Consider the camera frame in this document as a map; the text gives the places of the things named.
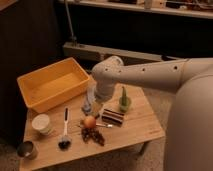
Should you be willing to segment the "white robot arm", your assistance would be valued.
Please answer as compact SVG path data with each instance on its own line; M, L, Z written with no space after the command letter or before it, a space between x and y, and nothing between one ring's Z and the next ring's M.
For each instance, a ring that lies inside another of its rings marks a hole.
M111 56L93 67L92 76L101 102L112 98L117 83L173 92L164 171L213 171L213 58L126 66Z

